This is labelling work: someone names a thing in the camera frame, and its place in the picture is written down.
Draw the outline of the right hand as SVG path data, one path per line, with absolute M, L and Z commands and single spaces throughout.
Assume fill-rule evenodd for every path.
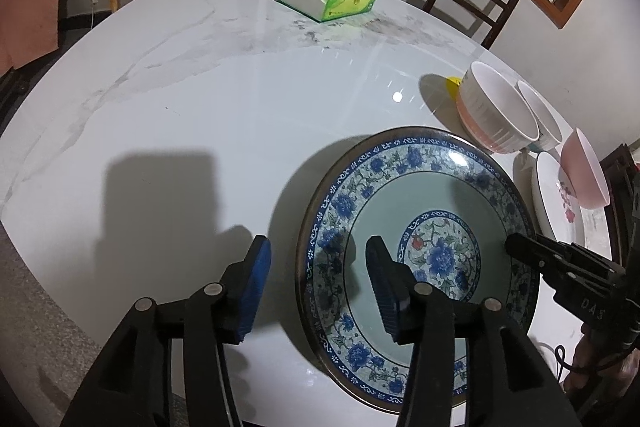
M 591 341 L 591 329 L 582 325 L 582 339 L 576 346 L 573 365 L 575 367 L 587 367 L 593 364 L 603 364 L 604 360 L 597 357 L 597 346 Z M 605 391 L 611 397 L 621 397 L 629 387 L 629 383 L 634 379 L 634 357 L 627 357 L 620 363 L 605 369 L 600 376 L 608 381 Z M 577 390 L 585 388 L 592 376 L 570 372 L 563 381 L 563 388 L 567 395 L 571 395 Z

